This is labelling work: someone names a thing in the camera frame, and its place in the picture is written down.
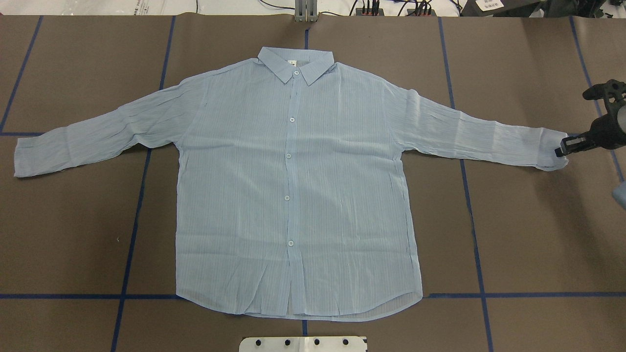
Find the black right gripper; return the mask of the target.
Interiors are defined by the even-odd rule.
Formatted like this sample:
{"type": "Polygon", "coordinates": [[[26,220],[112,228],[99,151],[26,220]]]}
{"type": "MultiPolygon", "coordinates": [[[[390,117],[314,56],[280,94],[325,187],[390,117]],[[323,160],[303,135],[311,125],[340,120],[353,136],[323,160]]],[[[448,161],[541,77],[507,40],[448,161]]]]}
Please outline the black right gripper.
{"type": "Polygon", "coordinates": [[[567,137],[555,149],[557,157],[602,148],[614,150],[625,146],[625,93],[626,85],[617,80],[595,84],[582,96],[586,100],[603,100],[606,114],[593,120],[585,137],[567,137]]]}

